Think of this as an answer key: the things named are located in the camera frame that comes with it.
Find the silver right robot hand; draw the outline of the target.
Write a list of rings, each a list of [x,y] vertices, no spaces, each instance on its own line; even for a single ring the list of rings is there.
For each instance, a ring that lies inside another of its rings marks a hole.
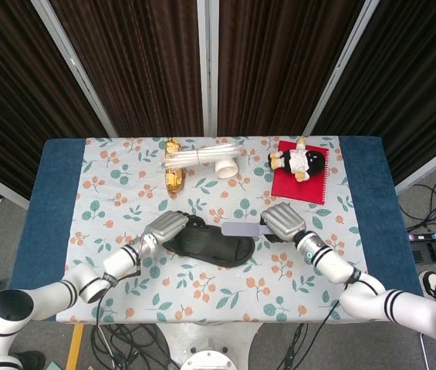
[[[271,243],[292,242],[299,232],[306,231],[306,222],[285,202],[262,211],[260,224],[270,229],[265,238]]]

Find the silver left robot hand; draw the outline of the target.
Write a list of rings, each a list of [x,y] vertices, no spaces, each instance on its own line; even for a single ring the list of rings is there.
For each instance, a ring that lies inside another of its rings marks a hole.
[[[204,221],[196,215],[169,210],[144,228],[142,239],[147,243],[162,245],[182,232],[186,226],[203,225]]]

